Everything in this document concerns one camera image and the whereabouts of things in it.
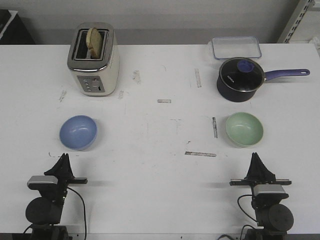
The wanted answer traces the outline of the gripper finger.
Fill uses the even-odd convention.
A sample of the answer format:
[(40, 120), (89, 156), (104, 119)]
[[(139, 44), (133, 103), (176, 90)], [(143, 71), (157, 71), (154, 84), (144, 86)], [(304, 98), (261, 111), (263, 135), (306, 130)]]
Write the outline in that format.
[(66, 154), (63, 153), (59, 160), (56, 162), (56, 164), (49, 170), (45, 171), (43, 174), (45, 176), (55, 176), (57, 178), (60, 178), (64, 174), (64, 162), (65, 162)]
[(74, 174), (72, 172), (69, 154), (66, 153), (64, 156), (64, 176), (67, 179), (74, 179)]
[(258, 154), (256, 152), (253, 152), (251, 155), (250, 165), (248, 172), (245, 176), (246, 180), (257, 180), (259, 176), (258, 171)]
[(258, 179), (259, 180), (275, 180), (276, 175), (269, 171), (267, 167), (264, 165), (262, 162), (261, 158), (259, 155), (256, 153), (256, 169), (258, 172)]

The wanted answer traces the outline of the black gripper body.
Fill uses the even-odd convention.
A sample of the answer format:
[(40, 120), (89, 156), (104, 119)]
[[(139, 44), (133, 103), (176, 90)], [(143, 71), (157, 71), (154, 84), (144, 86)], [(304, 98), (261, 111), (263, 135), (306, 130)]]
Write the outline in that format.
[(292, 184), (292, 181), (289, 179), (276, 179), (271, 181), (258, 181), (258, 180), (248, 180), (248, 179), (231, 179), (229, 182), (230, 186), (249, 186), (251, 189), (252, 200), (251, 206), (253, 209), (265, 209), (273, 205), (279, 204), (282, 200), (287, 199), (289, 194), (286, 196), (282, 195), (258, 195), (254, 196), (253, 187), (256, 185), (281, 185), (289, 186)]
[(79, 184), (87, 184), (87, 183), (88, 183), (88, 179), (86, 177), (58, 179), (58, 184), (55, 189), (40, 190), (39, 193), (41, 197), (44, 197), (45, 199), (52, 201), (57, 206), (63, 207), (65, 203), (65, 198), (68, 194), (68, 191), (67, 191), (68, 186), (70, 184), (79, 185)]

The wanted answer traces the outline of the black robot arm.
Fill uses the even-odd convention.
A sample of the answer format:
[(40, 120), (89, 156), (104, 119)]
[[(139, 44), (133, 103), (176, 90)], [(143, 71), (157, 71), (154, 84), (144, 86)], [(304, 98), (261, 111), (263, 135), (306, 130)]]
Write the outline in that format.
[(81, 185), (88, 182), (85, 177), (75, 177), (70, 158), (63, 153), (57, 163), (43, 175), (33, 175), (27, 181), (30, 190), (36, 190), (40, 196), (26, 207), (25, 217), (31, 223), (30, 240), (71, 240), (67, 227), (60, 225), (68, 190), (79, 195), (69, 185)]
[(251, 189), (251, 206), (255, 213), (257, 227), (250, 227), (241, 240), (283, 240), (293, 227), (294, 216), (291, 210), (281, 204), (289, 194), (283, 186), (289, 186), (289, 179), (277, 179), (263, 164), (259, 155), (251, 155), (247, 175), (242, 179), (231, 179), (230, 186), (248, 186)]

